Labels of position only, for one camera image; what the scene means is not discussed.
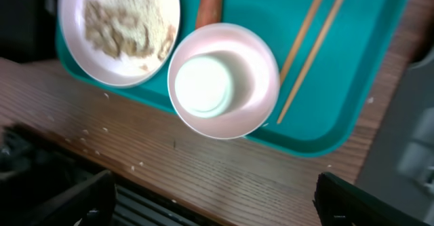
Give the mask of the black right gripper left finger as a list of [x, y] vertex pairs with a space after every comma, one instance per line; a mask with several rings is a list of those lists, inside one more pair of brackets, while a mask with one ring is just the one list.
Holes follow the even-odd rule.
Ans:
[[117, 190], [104, 170], [42, 203], [20, 218], [21, 225], [109, 225]]

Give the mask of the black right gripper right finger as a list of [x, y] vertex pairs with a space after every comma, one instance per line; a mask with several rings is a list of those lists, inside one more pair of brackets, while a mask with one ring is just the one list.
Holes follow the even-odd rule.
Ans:
[[353, 185], [323, 172], [313, 205], [322, 225], [433, 224], [433, 195], [402, 178], [374, 177]]

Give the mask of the pink bowl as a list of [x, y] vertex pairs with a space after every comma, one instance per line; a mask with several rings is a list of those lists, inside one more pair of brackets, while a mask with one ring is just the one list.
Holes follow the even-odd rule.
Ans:
[[[186, 112], [175, 95], [179, 68], [190, 58], [210, 55], [231, 70], [234, 97], [221, 115], [200, 118]], [[279, 96], [279, 69], [270, 47], [251, 30], [229, 23], [203, 26], [175, 49], [167, 74], [170, 101], [180, 119], [195, 132], [215, 139], [234, 139], [258, 129], [271, 115]]]

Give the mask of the wooden chopstick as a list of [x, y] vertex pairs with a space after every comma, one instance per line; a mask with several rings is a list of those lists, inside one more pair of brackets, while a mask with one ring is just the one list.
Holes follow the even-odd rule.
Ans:
[[288, 56], [282, 66], [282, 69], [280, 71], [280, 76], [279, 76], [279, 80], [280, 80], [280, 85], [282, 85], [285, 81], [285, 78], [292, 66], [292, 63], [302, 45], [302, 42], [304, 41], [304, 38], [306, 37], [306, 34], [309, 30], [309, 27], [317, 13], [317, 10], [319, 9], [319, 6], [321, 5], [321, 2], [323, 0], [313, 0], [306, 17], [304, 18], [304, 21], [300, 27], [300, 30], [292, 44], [292, 47], [288, 53]]
[[313, 42], [313, 45], [311, 46], [311, 49], [309, 50], [307, 58], [304, 61], [304, 63], [302, 64], [301, 70], [299, 71], [299, 73], [297, 75], [297, 78], [296, 78], [294, 84], [292, 85], [290, 93], [288, 94], [288, 96], [287, 96], [287, 98], [286, 98], [286, 100], [285, 100], [285, 102], [283, 104], [283, 107], [282, 107], [282, 109], [281, 109], [281, 111], [279, 113], [279, 116], [277, 118], [276, 124], [281, 124], [283, 122], [283, 120], [284, 120], [284, 118], [286, 116], [286, 113], [288, 112], [289, 108], [291, 107], [292, 103], [295, 100], [295, 97], [296, 97], [297, 93], [299, 92], [299, 89], [301, 88], [302, 84], [304, 83], [304, 80], [305, 80], [308, 72], [310, 71], [310, 69], [311, 69], [311, 67], [313, 65], [313, 62], [315, 61], [315, 59], [316, 59], [316, 57], [317, 57], [317, 55], [318, 55], [318, 53], [319, 53], [319, 51], [320, 51], [320, 49], [321, 49], [324, 41], [326, 39], [326, 36], [328, 35], [328, 32], [331, 29], [331, 27], [332, 27], [332, 25], [333, 25], [333, 23], [335, 21], [335, 18], [337, 17], [337, 15], [338, 15], [338, 13], [339, 13], [339, 11], [340, 11], [343, 3], [344, 3], [344, 0], [334, 0], [331, 8], [329, 9], [328, 14], [327, 14], [325, 20], [323, 21], [323, 24], [322, 24], [322, 26], [321, 26], [321, 28], [320, 28], [320, 30], [319, 30], [319, 32], [318, 32], [318, 34], [317, 34], [314, 42]]

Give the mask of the white paper cup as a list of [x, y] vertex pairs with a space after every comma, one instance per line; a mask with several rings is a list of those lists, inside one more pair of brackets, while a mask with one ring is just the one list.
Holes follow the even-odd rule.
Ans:
[[223, 114], [234, 97], [233, 74], [221, 59], [199, 55], [178, 70], [174, 90], [180, 106], [191, 115], [212, 118]]

